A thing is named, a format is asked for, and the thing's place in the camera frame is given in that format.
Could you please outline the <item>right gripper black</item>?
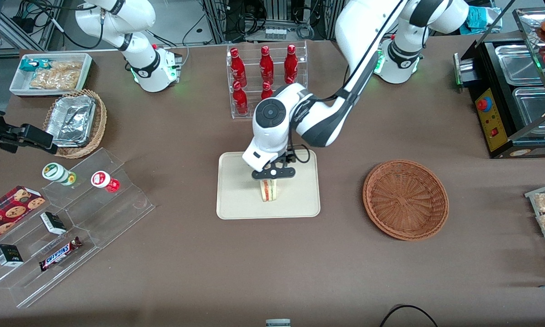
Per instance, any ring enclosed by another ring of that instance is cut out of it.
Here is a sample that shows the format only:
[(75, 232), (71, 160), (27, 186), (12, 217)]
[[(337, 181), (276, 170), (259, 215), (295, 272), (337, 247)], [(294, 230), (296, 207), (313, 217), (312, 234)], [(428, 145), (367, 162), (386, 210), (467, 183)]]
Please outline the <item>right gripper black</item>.
[(15, 126), (5, 122), (4, 112), (0, 110), (0, 149), (15, 154), (19, 147), (32, 147), (52, 155), (57, 153), (58, 147), (53, 143), (53, 136), (31, 124), (20, 126), (20, 138), (12, 132)]

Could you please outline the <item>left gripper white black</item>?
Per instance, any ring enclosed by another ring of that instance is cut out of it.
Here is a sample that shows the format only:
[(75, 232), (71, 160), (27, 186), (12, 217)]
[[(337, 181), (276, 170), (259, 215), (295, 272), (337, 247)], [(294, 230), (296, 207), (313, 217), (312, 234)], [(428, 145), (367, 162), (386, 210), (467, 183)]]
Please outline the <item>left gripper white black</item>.
[(282, 178), (293, 178), (296, 175), (295, 168), (289, 166), (296, 159), (293, 151), (268, 153), (251, 142), (242, 154), (242, 159), (253, 169), (250, 176), (256, 182), (276, 179), (279, 183)]

